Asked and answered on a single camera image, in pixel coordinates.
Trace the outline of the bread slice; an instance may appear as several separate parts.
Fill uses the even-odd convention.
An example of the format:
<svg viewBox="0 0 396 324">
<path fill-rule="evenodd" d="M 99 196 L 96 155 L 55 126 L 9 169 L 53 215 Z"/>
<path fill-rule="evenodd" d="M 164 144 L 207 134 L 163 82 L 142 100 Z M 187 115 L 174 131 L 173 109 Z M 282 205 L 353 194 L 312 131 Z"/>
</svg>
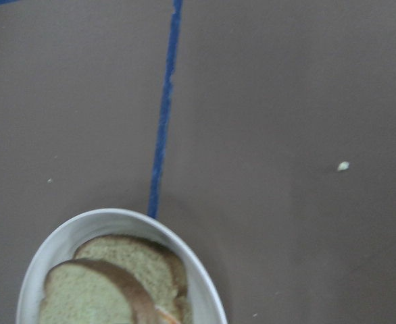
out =
<svg viewBox="0 0 396 324">
<path fill-rule="evenodd" d="M 159 315 L 132 274 L 106 261 L 75 259 L 47 273 L 38 322 L 159 323 Z"/>
<path fill-rule="evenodd" d="M 101 259 L 127 270 L 165 314 L 179 323 L 193 322 L 184 263 L 165 246 L 144 238 L 112 234 L 83 243 L 75 250 L 74 258 Z"/>
</svg>

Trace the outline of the white round plate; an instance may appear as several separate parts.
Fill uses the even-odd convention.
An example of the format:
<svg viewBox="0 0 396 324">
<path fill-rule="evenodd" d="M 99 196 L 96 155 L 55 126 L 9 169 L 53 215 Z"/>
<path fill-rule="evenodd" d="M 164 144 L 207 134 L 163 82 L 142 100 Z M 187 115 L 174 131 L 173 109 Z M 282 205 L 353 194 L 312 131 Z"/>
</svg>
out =
<svg viewBox="0 0 396 324">
<path fill-rule="evenodd" d="M 169 248 L 185 265 L 194 323 L 227 322 L 218 291 L 190 247 L 157 220 L 136 211 L 116 208 L 81 213 L 61 224 L 44 240 L 26 270 L 15 322 L 37 323 L 39 304 L 43 299 L 43 282 L 48 271 L 71 259 L 81 244 L 107 234 L 130 234 Z"/>
</svg>

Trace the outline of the bread slice top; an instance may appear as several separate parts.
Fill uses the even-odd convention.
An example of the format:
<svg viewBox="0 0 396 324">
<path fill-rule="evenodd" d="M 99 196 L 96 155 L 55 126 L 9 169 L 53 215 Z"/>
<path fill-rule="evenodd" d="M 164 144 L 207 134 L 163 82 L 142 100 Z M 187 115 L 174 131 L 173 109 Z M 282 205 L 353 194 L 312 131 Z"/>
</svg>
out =
<svg viewBox="0 0 396 324">
<path fill-rule="evenodd" d="M 47 273 L 38 322 L 159 323 L 159 315 L 132 274 L 106 261 L 75 259 Z"/>
</svg>

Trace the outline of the bread slice on plate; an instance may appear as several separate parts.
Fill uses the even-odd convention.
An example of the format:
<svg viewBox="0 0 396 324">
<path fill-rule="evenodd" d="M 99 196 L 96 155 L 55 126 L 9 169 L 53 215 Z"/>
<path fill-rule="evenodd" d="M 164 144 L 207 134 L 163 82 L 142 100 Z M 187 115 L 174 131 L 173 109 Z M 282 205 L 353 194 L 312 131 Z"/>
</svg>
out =
<svg viewBox="0 0 396 324">
<path fill-rule="evenodd" d="M 101 259 L 127 270 L 165 314 L 179 323 L 193 322 L 184 263 L 165 246 L 144 238 L 112 234 L 83 243 L 75 250 L 74 258 Z"/>
</svg>

